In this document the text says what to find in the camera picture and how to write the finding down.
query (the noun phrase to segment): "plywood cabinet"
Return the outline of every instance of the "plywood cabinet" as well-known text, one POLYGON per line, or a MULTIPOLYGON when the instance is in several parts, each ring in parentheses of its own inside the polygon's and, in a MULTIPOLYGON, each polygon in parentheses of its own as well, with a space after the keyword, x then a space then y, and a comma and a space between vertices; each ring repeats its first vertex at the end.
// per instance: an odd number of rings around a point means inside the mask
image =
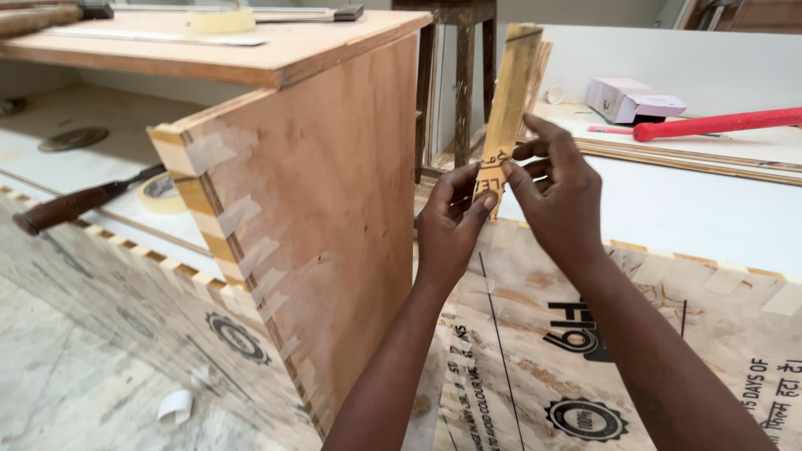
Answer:
MULTIPOLYGON (((411 285, 415 32, 430 21, 259 26, 242 35, 266 41, 254 47, 5 41, 0 95, 27 106, 0 117, 4 274, 287 449, 316 449, 411 285), (36 150, 88 125, 109 137, 36 150), (159 161, 186 212, 150 213, 131 190, 40 238, 10 219, 159 161)), ((184 22, 118 12, 70 28, 184 22)))

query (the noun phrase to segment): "wooden handle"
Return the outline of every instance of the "wooden handle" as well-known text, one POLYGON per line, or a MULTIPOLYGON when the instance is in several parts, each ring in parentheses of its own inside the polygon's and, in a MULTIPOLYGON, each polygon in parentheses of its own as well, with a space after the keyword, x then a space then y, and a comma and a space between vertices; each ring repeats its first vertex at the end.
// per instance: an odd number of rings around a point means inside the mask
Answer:
POLYGON ((53 25, 68 25, 81 20, 77 5, 32 8, 0 12, 0 39, 32 33, 53 25))
POLYGON ((636 141, 644 142, 669 136, 704 135, 705 133, 735 132, 799 124, 802 124, 802 108, 784 108, 764 112, 672 120, 662 124, 638 124, 633 130, 633 137, 636 141))
POLYGON ((32 237, 64 222, 74 221, 87 211, 103 205, 125 192, 128 183, 112 181, 94 188, 82 189, 52 201, 36 205, 25 213, 16 213, 14 223, 32 237))

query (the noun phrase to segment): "chisel handle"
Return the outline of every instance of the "chisel handle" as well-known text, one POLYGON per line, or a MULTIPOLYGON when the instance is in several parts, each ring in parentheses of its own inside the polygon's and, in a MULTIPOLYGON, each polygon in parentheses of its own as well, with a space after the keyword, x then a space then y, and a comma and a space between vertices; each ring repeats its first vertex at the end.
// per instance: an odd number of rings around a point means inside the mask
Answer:
POLYGON ((105 185, 82 189, 36 205, 24 213, 16 213, 14 223, 32 237, 64 222, 74 221, 87 211, 97 208, 125 192, 126 181, 111 181, 105 185))
POLYGON ((635 125, 633 137, 644 142, 670 136, 705 135, 736 132, 753 128, 784 127, 802 124, 802 108, 784 108, 764 112, 746 112, 698 119, 672 120, 661 124, 635 125))

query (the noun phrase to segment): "printed logo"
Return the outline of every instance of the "printed logo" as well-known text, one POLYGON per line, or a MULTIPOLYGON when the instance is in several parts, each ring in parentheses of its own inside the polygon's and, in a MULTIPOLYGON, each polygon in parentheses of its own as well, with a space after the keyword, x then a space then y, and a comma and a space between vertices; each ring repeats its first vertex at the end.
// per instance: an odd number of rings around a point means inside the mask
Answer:
POLYGON ((117 307, 117 313, 119 313, 119 315, 125 319, 126 323, 130 324, 131 327, 135 328, 137 332, 142 334, 143 337, 147 339, 153 339, 153 332, 151 332, 147 326, 142 324, 142 322, 139 321, 134 315, 131 315, 122 307, 117 307))
POLYGON ((621 418, 621 413, 585 398, 551 401, 545 410, 555 428, 584 441, 618 440, 621 434, 629 432, 626 430, 629 423, 621 418))
POLYGON ((592 362, 613 363, 613 358, 607 351, 602 334, 596 328, 596 321, 593 320, 584 299, 579 298, 578 303, 549 303, 549 308, 565 311, 565 321, 552 321, 551 327, 572 330, 562 336, 548 333, 543 340, 568 352, 584 354, 585 359, 592 362))
POLYGON ((217 313, 207 313, 206 322, 217 338, 228 344, 240 356, 257 364, 270 363, 270 357, 259 347, 259 340, 249 334, 243 326, 217 313))

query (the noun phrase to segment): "hammer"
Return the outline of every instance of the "hammer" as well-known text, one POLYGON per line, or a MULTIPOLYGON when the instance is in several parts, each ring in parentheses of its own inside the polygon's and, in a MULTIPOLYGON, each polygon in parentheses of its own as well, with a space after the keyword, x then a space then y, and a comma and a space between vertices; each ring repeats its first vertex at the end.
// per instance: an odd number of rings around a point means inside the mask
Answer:
POLYGON ((56 25, 69 25, 80 20, 114 18, 108 3, 76 3, 37 6, 24 10, 0 11, 0 39, 26 35, 56 25))

